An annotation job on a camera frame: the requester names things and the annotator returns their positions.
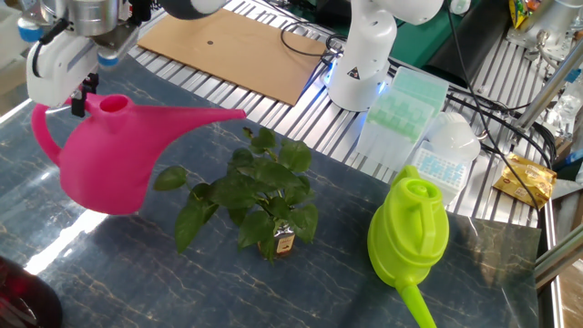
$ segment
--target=lime green watering can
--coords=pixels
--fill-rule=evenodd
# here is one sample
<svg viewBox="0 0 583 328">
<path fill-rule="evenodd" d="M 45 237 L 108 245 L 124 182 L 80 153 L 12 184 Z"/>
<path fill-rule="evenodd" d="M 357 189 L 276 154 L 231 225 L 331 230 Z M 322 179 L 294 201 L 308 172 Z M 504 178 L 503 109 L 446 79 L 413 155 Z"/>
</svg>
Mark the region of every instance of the lime green watering can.
<svg viewBox="0 0 583 328">
<path fill-rule="evenodd" d="M 448 239 L 441 191 L 406 166 L 374 214 L 368 253 L 376 274 L 397 289 L 421 328 L 436 326 L 417 284 L 444 255 Z"/>
</svg>

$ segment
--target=pink watering can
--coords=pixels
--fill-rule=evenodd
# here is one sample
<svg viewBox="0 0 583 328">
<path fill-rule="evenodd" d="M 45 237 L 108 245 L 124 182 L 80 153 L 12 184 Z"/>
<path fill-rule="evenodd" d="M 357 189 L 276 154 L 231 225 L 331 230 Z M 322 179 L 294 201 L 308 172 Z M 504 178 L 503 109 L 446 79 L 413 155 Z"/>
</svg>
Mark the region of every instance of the pink watering can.
<svg viewBox="0 0 583 328">
<path fill-rule="evenodd" d="M 240 109 L 139 106 L 122 95 L 87 94 L 91 117 L 60 148 L 46 127 L 47 109 L 36 105 L 32 128 L 60 168 L 61 187 L 79 205 L 107 214 L 139 210 L 156 160 L 176 138 L 212 122 L 245 118 Z"/>
</svg>

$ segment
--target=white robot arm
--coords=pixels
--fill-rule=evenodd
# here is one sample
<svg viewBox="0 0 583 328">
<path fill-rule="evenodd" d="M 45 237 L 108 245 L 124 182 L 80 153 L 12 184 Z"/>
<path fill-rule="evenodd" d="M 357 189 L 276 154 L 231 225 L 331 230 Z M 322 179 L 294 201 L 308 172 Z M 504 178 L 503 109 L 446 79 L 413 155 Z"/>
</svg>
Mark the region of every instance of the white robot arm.
<svg viewBox="0 0 583 328">
<path fill-rule="evenodd" d="M 334 62 L 328 94 L 339 107 L 366 111 L 383 86 L 397 34 L 394 18 L 420 25 L 443 0 L 352 0 L 352 22 L 343 56 Z"/>
<path fill-rule="evenodd" d="M 226 2 L 159 1 L 180 19 L 210 15 Z M 26 60 L 30 98 L 50 107 L 71 96 L 84 101 L 84 88 L 95 92 L 97 68 L 116 65 L 138 42 L 150 6 L 151 0 L 38 0 L 18 21 L 21 37 L 36 42 Z M 48 32 L 43 34 L 42 27 Z"/>
</svg>

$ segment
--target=cardboard sheet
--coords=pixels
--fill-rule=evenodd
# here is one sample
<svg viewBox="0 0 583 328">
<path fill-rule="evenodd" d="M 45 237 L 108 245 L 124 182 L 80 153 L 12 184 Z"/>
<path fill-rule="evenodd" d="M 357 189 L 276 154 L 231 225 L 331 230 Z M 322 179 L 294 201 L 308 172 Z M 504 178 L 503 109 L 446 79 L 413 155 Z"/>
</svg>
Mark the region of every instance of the cardboard sheet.
<svg viewBox="0 0 583 328">
<path fill-rule="evenodd" d="M 150 51 L 242 87 L 295 105 L 320 58 L 297 54 L 283 45 L 281 30 L 221 9 L 186 21 L 167 16 L 138 44 Z M 286 42 L 320 54 L 324 43 L 293 33 Z"/>
</svg>

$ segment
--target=blue marble mat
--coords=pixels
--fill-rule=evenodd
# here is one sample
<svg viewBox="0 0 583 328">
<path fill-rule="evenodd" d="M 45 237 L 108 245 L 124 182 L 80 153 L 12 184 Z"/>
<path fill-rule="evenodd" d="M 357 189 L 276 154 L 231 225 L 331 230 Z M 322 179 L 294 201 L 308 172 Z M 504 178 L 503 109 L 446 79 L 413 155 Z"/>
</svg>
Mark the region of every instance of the blue marble mat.
<svg viewBox="0 0 583 328">
<path fill-rule="evenodd" d="M 99 93 L 212 106 L 131 58 L 122 64 L 101 74 Z M 58 169 L 37 146 L 32 106 L 0 127 L 0 255 L 55 289 L 65 327 L 416 326 L 368 259 L 368 226 L 388 192 L 381 181 L 314 152 L 314 244 L 296 241 L 292 255 L 271 266 L 252 247 L 237 252 L 238 231 L 220 210 L 178 255 L 174 220 L 186 194 L 151 190 L 131 216 L 85 211 L 60 189 Z M 47 122 L 62 145 L 80 120 L 56 110 Z M 258 128 L 232 121 L 190 132 L 166 149 L 154 174 L 180 164 L 193 181 L 215 180 L 244 146 L 243 127 Z M 539 231 L 454 216 L 450 226 L 444 258 L 420 285 L 437 326 L 536 327 Z"/>
</svg>

